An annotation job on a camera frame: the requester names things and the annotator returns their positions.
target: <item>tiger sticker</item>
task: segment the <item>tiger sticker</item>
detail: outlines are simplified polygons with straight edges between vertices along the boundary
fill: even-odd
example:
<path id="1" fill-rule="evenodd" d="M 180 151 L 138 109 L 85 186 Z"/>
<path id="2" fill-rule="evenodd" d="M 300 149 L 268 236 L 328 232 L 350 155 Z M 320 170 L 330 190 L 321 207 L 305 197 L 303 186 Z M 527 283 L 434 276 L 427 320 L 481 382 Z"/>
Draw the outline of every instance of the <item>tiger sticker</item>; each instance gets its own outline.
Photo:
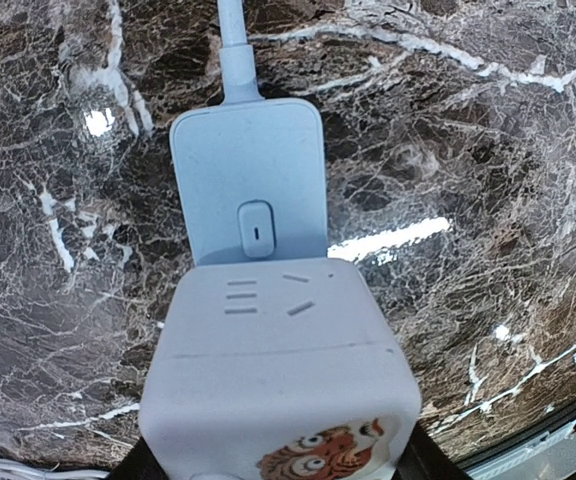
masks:
<path id="1" fill-rule="evenodd" d="M 390 461 L 395 427 L 387 418 L 348 422 L 265 455 L 257 467 L 263 480 L 354 480 Z"/>

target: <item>marble surface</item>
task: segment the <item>marble surface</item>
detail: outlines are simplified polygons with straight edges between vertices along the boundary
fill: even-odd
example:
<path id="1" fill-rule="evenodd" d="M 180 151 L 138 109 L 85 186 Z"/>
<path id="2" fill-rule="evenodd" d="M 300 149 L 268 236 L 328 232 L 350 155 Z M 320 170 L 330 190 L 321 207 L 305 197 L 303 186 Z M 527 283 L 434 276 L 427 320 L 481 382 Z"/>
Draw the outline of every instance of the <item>marble surface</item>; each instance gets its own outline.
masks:
<path id="1" fill-rule="evenodd" d="M 576 0 L 247 1 L 327 136 L 356 261 L 460 458 L 576 397 Z M 214 2 L 0 0 L 0 452 L 110 467 L 191 266 L 167 145 Z"/>

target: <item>power switch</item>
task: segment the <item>power switch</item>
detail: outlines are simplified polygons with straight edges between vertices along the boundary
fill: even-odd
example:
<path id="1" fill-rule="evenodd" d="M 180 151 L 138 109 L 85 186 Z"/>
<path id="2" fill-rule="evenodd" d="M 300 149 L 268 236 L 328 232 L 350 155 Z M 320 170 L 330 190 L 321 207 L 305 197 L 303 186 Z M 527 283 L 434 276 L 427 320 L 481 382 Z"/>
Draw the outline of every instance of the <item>power switch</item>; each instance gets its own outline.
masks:
<path id="1" fill-rule="evenodd" d="M 239 207 L 241 245 L 248 258 L 266 258 L 275 251 L 275 226 L 272 208 L 255 200 Z"/>

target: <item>outlet slot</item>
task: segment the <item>outlet slot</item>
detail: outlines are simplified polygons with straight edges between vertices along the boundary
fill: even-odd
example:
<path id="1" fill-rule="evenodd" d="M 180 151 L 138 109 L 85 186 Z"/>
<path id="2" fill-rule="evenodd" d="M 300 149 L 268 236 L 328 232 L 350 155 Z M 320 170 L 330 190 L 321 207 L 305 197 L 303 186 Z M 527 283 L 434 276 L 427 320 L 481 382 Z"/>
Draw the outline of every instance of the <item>outlet slot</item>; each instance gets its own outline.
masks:
<path id="1" fill-rule="evenodd" d="M 230 295 L 226 295 L 227 300 L 242 300 L 245 298 L 257 298 L 256 293 L 232 293 Z"/>
<path id="2" fill-rule="evenodd" d="M 306 277 L 300 277 L 298 275 L 290 275 L 288 273 L 284 274 L 283 278 L 285 278 L 286 280 L 291 280 L 293 282 L 300 282 L 300 283 L 308 283 L 310 282 L 309 278 Z"/>
<path id="3" fill-rule="evenodd" d="M 257 285 L 257 280 L 231 280 L 228 282 L 229 287 L 243 287 L 246 285 Z"/>
<path id="4" fill-rule="evenodd" d="M 306 310 L 311 309 L 312 307 L 315 306 L 315 302 L 312 301 L 308 301 L 306 303 L 303 303 L 297 307 L 291 308 L 290 310 L 288 310 L 288 315 L 290 315 L 291 317 L 294 317 L 295 315 L 299 315 L 300 313 L 305 312 Z"/>
<path id="5" fill-rule="evenodd" d="M 251 315 L 257 313 L 257 309 L 255 307 L 227 308 L 224 313 L 226 315 Z"/>

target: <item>white cable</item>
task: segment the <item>white cable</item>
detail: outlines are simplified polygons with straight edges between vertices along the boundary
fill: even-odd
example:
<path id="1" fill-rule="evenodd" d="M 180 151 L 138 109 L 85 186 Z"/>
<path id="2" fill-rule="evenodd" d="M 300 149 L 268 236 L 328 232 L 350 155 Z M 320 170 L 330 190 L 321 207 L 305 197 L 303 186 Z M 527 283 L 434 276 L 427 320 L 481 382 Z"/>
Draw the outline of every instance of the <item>white cable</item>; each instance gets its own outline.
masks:
<path id="1" fill-rule="evenodd" d="M 223 47 L 219 51 L 224 103 L 263 100 L 257 88 L 255 54 L 248 45 L 242 0 L 218 0 L 219 28 Z"/>
<path id="2" fill-rule="evenodd" d="M 102 470 L 73 470 L 52 472 L 29 467 L 23 463 L 0 459 L 0 480 L 97 480 L 106 478 Z"/>
<path id="3" fill-rule="evenodd" d="M 243 0 L 218 0 L 217 8 L 224 48 L 247 45 Z"/>

